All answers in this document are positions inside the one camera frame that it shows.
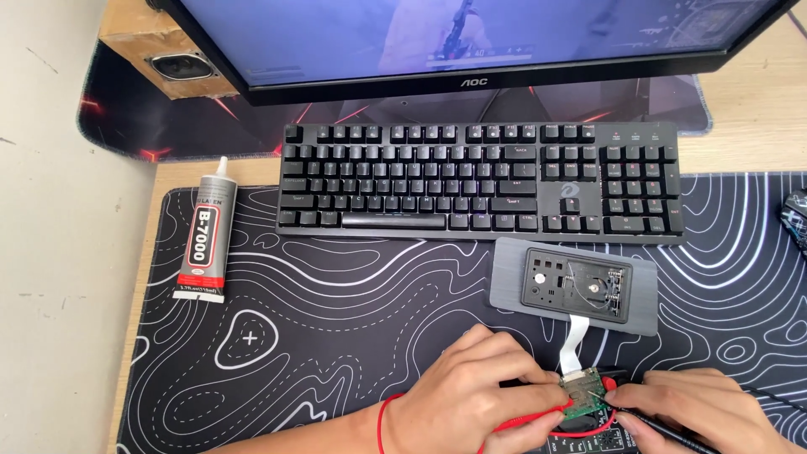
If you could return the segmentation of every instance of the keyboard logo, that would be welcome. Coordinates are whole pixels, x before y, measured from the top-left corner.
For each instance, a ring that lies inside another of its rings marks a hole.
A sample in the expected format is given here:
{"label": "keyboard logo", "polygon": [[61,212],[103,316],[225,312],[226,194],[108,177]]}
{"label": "keyboard logo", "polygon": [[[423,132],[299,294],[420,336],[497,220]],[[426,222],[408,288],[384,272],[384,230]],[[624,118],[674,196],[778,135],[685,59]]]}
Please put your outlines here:
{"label": "keyboard logo", "polygon": [[461,86],[487,85],[487,79],[467,79]]}
{"label": "keyboard logo", "polygon": [[578,192],[580,192],[580,186],[574,183],[565,183],[560,191],[560,196],[564,199],[569,199],[577,195]]}

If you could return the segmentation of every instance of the mouse pad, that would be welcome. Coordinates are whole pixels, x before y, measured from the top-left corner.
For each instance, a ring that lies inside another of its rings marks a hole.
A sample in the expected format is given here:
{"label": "mouse pad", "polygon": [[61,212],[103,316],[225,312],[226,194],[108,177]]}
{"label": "mouse pad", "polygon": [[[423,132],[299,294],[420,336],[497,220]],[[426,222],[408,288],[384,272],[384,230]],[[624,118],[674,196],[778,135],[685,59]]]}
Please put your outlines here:
{"label": "mouse pad", "polygon": [[[719,368],[807,400],[805,260],[778,221],[805,174],[683,178],[688,242],[581,246],[653,260],[659,334],[592,328],[584,367]],[[492,243],[279,238],[276,187],[239,190],[224,304],[171,298],[195,189],[165,196],[119,428],[121,454],[193,453],[406,391],[475,323],[558,369],[565,322],[484,304]],[[807,446],[807,415],[762,398]]]}
{"label": "mouse pad", "polygon": [[78,128],[98,147],[151,162],[279,156],[288,123],[671,121],[703,134],[712,118],[695,76],[252,107],[241,96],[170,100],[98,42]]}

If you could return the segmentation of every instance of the hand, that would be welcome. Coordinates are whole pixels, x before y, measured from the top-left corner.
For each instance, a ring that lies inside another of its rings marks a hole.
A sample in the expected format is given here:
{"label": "hand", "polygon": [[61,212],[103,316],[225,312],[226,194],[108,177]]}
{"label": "hand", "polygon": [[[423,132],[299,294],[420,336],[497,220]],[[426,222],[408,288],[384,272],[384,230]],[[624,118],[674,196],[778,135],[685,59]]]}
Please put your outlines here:
{"label": "hand", "polygon": [[[622,385],[606,394],[605,400],[695,431],[700,441],[723,454],[804,452],[776,431],[753,396],[715,369],[649,371],[644,385]],[[617,421],[636,439],[643,454],[692,454],[630,414],[617,413]]]}
{"label": "hand", "polygon": [[[531,385],[499,387],[515,378]],[[383,416],[384,451],[469,454],[484,443],[485,454],[520,454],[543,445],[563,413],[493,430],[568,400],[558,374],[541,370],[510,334],[476,325],[445,349],[406,395],[390,402]]]}

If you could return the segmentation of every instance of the game screenshot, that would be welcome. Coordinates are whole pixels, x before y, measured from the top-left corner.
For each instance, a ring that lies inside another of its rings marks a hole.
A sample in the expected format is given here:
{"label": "game screenshot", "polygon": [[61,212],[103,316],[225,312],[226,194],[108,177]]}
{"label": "game screenshot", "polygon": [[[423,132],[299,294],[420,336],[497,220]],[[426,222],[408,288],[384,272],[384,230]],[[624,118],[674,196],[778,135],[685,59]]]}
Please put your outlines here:
{"label": "game screenshot", "polygon": [[728,48],[773,0],[182,0],[252,86]]}

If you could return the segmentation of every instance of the speaker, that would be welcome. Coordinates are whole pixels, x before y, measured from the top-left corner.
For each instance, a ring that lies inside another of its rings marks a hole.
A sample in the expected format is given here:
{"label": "speaker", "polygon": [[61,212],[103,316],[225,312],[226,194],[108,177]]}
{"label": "speaker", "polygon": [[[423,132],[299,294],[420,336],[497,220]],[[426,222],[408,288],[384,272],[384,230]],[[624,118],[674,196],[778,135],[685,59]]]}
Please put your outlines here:
{"label": "speaker", "polygon": [[171,99],[236,95],[204,53],[154,0],[109,0],[98,38]]}

